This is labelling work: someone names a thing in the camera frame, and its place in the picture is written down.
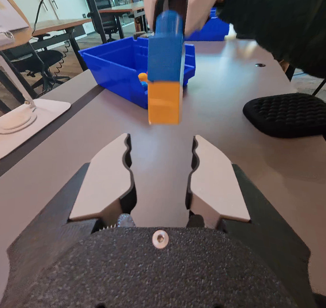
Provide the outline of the pile of building bricks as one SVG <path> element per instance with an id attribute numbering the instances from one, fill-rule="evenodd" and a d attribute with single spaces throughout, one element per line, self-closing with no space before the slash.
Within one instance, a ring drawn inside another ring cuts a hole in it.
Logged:
<path id="1" fill-rule="evenodd" d="M 148 75 L 147 75 L 147 73 L 144 73 L 144 72 L 140 73 L 138 75 L 138 78 L 141 83 L 141 86 L 144 89 L 145 95 L 148 95 Z"/>

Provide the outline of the blue plastic bin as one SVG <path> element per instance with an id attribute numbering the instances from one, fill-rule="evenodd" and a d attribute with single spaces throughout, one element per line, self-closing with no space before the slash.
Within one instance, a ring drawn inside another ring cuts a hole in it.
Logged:
<path id="1" fill-rule="evenodd" d="M 206 24 L 201 30 L 185 37 L 185 41 L 223 41 L 229 30 L 230 25 L 223 22 L 217 15 L 217 8 L 212 7 Z"/>
<path id="2" fill-rule="evenodd" d="M 149 39 L 133 37 L 105 43 L 79 53 L 98 85 L 148 109 L 148 95 L 138 75 L 148 70 Z"/>

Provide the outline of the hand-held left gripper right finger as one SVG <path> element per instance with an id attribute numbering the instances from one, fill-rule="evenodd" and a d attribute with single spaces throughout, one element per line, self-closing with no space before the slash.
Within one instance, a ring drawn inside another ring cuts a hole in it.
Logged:
<path id="1" fill-rule="evenodd" d="M 230 159 L 200 135 L 193 137 L 192 171 L 186 209 L 216 229 L 222 219 L 249 223 L 251 218 Z"/>

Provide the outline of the orange mega block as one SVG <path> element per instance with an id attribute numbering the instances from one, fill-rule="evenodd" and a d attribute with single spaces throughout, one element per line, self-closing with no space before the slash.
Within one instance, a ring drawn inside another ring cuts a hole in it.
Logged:
<path id="1" fill-rule="evenodd" d="M 148 81 L 150 125 L 178 125 L 182 121 L 183 87 L 177 81 Z"/>

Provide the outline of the person's right forearm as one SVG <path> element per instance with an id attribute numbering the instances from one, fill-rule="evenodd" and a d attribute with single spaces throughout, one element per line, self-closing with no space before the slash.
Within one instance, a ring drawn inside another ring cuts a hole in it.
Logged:
<path id="1" fill-rule="evenodd" d="M 277 61 L 325 78 L 326 0 L 224 0 L 219 17 Z"/>

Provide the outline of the blue mega block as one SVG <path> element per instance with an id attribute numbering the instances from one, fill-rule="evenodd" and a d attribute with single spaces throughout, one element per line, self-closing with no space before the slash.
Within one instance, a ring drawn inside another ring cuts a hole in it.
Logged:
<path id="1" fill-rule="evenodd" d="M 162 12 L 148 38 L 148 80 L 177 82 L 184 64 L 183 20 L 173 10 Z"/>

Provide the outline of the white desk stand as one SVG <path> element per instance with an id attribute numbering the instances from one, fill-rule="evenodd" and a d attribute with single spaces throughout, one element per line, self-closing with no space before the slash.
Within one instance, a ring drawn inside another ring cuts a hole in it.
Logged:
<path id="1" fill-rule="evenodd" d="M 15 67 L 1 52 L 1 66 L 24 97 L 24 104 L 0 118 L 0 158 L 4 158 L 71 108 L 69 102 L 33 100 Z"/>

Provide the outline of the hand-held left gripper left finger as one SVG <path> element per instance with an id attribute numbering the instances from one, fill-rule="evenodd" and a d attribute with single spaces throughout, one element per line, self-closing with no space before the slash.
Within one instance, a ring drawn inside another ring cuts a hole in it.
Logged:
<path id="1" fill-rule="evenodd" d="M 120 215 L 131 213 L 137 204 L 131 150 L 131 135 L 123 133 L 91 159 L 70 221 L 99 219 L 105 226 L 114 227 Z"/>

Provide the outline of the black tripod stand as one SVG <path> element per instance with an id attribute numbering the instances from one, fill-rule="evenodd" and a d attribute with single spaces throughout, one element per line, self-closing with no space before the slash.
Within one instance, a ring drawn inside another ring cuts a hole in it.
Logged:
<path id="1" fill-rule="evenodd" d="M 97 9 L 95 0 L 89 0 L 89 5 L 90 5 L 90 16 L 94 23 L 95 30 L 100 35 L 102 43 L 105 44 L 105 43 L 107 43 L 107 39 L 105 36 L 101 17 L 100 17 L 99 11 Z"/>

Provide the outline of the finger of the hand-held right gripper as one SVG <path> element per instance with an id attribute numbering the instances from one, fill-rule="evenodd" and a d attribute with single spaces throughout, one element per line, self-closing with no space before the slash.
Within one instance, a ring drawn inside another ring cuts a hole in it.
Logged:
<path id="1" fill-rule="evenodd" d="M 143 0 L 144 11 L 151 31 L 155 32 L 157 18 L 163 12 L 165 0 Z"/>
<path id="2" fill-rule="evenodd" d="M 185 19 L 185 36 L 199 31 L 206 24 L 210 17 L 210 10 L 214 4 L 223 0 L 188 0 L 186 19 Z"/>

